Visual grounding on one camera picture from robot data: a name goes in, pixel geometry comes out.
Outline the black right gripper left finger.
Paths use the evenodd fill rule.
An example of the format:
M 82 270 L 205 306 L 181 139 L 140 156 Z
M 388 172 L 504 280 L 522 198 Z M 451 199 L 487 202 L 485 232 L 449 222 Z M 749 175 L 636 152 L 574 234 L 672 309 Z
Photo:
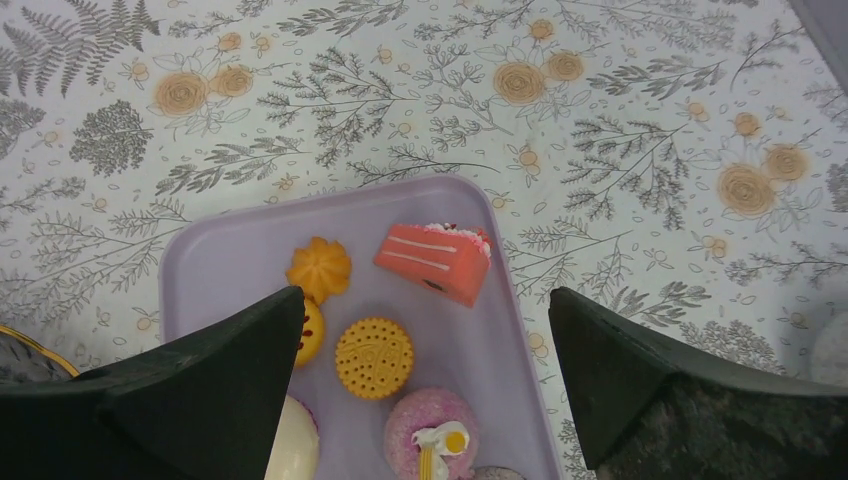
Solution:
M 4 385 L 2 477 L 262 478 L 304 316 L 287 287 L 74 378 Z

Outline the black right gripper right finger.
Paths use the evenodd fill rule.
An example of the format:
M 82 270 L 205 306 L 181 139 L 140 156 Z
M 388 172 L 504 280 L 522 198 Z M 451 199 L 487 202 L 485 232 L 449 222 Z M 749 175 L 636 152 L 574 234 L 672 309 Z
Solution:
M 565 287 L 549 322 L 600 479 L 843 479 L 847 391 L 749 368 Z

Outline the three-tier glass cake stand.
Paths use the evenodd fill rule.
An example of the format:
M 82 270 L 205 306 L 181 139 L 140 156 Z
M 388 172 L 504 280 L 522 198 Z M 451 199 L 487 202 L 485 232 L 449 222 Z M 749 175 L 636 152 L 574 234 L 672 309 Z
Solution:
M 79 371 L 66 359 L 30 337 L 1 327 L 1 384 L 65 381 Z

